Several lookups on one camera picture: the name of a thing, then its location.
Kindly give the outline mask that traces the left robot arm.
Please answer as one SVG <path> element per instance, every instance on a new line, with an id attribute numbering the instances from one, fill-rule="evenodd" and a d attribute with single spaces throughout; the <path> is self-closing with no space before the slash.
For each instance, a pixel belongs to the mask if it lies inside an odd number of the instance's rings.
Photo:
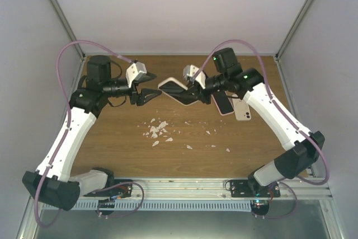
<path id="1" fill-rule="evenodd" d="M 102 109 L 111 105 L 111 98 L 124 97 L 132 105 L 143 106 L 161 94 L 148 88 L 138 91 L 139 84 L 157 77 L 143 63 L 134 61 L 113 77 L 114 63 L 106 55 L 95 55 L 88 60 L 87 73 L 70 97 L 69 110 L 53 146 L 34 172 L 23 175 L 25 188 L 37 201 L 69 211 L 84 195 L 96 191 L 102 196 L 114 193 L 114 173 L 108 169 L 95 167 L 85 174 L 70 175 L 84 138 Z"/>

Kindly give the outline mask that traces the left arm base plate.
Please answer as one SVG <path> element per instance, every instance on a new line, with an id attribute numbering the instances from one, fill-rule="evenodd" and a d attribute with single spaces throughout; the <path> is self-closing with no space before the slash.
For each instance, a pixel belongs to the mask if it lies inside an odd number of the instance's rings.
<path id="1" fill-rule="evenodd" d="M 132 182 L 133 180 L 131 179 L 114 179 L 114 183 L 112 183 L 111 185 L 121 185 L 110 190 L 100 191 L 97 193 L 91 192 L 89 194 L 86 194 L 84 197 L 105 197 L 110 199 L 115 196 L 118 198 L 131 197 L 133 186 Z"/>

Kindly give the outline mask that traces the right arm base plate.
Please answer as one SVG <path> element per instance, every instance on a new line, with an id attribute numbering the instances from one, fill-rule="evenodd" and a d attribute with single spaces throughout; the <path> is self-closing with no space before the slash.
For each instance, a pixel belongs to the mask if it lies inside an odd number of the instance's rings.
<path id="1" fill-rule="evenodd" d="M 277 183 L 267 187 L 261 187 L 253 192 L 248 185 L 247 179 L 231 179 L 224 183 L 226 191 L 230 192 L 232 198 L 279 198 L 280 188 Z"/>

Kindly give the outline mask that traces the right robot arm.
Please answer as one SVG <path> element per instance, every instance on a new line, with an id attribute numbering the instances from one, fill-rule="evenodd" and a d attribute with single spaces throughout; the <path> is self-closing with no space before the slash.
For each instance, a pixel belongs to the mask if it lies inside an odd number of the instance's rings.
<path id="1" fill-rule="evenodd" d="M 285 151 L 248 176 L 248 192 L 252 196 L 262 196 L 273 182 L 293 179 L 324 158 L 324 135 L 313 133 L 289 113 L 270 89 L 265 71 L 243 70 L 232 48 L 217 50 L 209 58 L 218 74 L 209 77 L 202 68 L 187 65 L 183 77 L 188 85 L 177 85 L 174 96 L 185 105 L 195 101 L 209 104 L 212 94 L 231 92 L 259 114 Z"/>

